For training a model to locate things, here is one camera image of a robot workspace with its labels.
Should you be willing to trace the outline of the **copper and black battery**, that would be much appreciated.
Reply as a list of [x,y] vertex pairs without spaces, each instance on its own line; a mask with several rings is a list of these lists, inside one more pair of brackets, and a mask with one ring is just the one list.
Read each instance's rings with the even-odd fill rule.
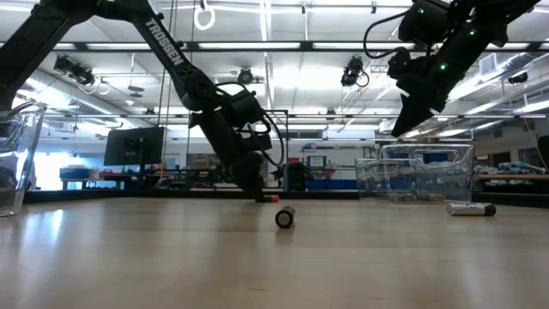
[[281,229],[289,229],[294,223],[295,208],[285,206],[280,209],[274,218],[275,224]]

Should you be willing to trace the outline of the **clear plastic bin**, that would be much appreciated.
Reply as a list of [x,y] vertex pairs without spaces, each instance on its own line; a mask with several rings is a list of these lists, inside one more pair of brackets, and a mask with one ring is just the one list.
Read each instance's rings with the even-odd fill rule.
[[0,218],[21,210],[46,109],[26,102],[0,112]]
[[474,147],[470,144],[392,144],[375,159],[357,159],[362,197],[400,204],[467,203],[473,191]]

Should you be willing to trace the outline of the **cluttered wooden shelf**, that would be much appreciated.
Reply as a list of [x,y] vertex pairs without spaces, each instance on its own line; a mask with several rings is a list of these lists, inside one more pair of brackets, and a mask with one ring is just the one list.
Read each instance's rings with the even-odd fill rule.
[[474,167],[474,188],[490,193],[549,194],[549,170],[522,161]]

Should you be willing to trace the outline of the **white ceiling vent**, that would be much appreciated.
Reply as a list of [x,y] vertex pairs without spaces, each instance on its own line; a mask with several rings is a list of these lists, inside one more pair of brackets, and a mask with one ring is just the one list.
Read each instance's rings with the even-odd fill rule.
[[498,70],[498,56],[496,53],[489,54],[479,61],[480,74],[482,76],[491,74]]

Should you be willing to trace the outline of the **silver battery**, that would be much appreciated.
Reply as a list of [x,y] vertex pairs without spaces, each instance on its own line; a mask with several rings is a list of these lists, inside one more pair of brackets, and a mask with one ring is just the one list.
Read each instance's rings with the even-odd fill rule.
[[488,203],[449,203],[446,211],[451,216],[494,216],[497,213],[495,205]]

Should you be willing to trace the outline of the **dark workbench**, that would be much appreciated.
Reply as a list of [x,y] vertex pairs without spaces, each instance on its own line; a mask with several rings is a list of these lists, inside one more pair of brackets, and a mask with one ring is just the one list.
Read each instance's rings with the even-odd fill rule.
[[80,183],[83,190],[103,189],[99,182],[113,182],[117,190],[153,189],[161,179],[168,179],[172,188],[187,190],[191,188],[214,187],[216,184],[231,183],[230,176],[214,169],[168,169],[153,170],[143,174],[139,172],[113,172],[106,169],[93,175],[91,169],[63,168],[59,174],[63,190],[68,190],[69,183]]

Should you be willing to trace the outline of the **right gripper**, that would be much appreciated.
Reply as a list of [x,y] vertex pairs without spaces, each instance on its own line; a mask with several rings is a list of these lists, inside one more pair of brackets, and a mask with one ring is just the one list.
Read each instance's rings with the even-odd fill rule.
[[430,110],[441,112],[444,109],[445,99],[441,90],[427,78],[434,60],[430,54],[412,58],[404,47],[395,49],[395,55],[389,60],[388,75],[396,80],[399,89],[408,93],[408,97],[401,97],[401,113],[391,136],[402,136],[425,122],[433,116]]

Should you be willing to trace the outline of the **black ceiling track lights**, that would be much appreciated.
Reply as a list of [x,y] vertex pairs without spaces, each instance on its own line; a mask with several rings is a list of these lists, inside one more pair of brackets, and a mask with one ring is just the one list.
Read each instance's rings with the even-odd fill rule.
[[91,86],[95,83],[95,77],[91,68],[84,67],[64,55],[58,55],[53,69],[82,86]]

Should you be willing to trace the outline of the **black flat monitor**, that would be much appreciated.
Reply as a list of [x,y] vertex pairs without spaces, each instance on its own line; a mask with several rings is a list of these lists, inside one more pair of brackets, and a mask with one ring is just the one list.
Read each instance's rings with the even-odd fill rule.
[[107,136],[104,165],[160,164],[164,135],[164,127],[112,130]]

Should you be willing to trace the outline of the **blue storage crates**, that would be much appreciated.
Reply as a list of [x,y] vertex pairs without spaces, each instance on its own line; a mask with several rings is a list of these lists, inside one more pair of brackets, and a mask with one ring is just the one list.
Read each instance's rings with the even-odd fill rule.
[[308,190],[333,191],[357,190],[357,182],[353,179],[315,179],[306,183]]

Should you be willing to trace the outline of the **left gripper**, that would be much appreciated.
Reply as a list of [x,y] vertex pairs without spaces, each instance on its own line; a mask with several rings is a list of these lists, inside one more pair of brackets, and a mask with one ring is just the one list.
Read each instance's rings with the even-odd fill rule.
[[256,202],[263,202],[264,183],[260,175],[262,157],[246,148],[243,137],[232,128],[220,111],[192,113],[189,128],[195,126],[200,127],[234,183]]

